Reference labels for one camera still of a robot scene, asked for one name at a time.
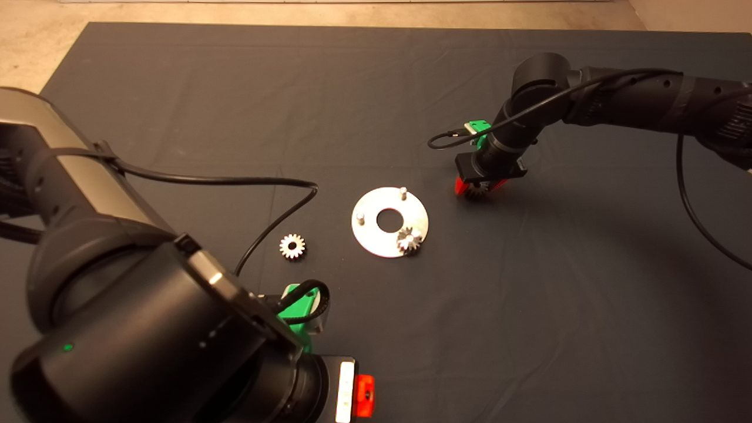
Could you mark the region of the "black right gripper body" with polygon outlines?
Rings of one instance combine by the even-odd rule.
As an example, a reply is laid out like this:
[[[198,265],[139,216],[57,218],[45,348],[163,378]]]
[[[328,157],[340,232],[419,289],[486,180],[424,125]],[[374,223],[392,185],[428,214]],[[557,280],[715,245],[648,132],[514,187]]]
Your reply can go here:
[[[465,184],[500,182],[526,176],[528,169],[518,155],[489,152],[460,153],[456,155],[458,177]]]

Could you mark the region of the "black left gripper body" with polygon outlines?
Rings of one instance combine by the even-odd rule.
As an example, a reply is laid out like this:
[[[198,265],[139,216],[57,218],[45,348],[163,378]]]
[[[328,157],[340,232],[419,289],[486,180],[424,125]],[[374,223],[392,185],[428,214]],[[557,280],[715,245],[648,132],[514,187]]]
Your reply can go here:
[[[323,407],[319,422],[355,422],[358,363],[350,356],[322,355]]]

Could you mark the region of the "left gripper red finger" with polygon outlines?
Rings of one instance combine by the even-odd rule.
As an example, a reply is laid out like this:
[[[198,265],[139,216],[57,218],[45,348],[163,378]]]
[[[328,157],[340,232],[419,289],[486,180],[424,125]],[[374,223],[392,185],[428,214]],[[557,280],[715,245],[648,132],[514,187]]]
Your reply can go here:
[[[359,374],[355,378],[354,416],[371,418],[374,413],[375,381],[373,375]]]

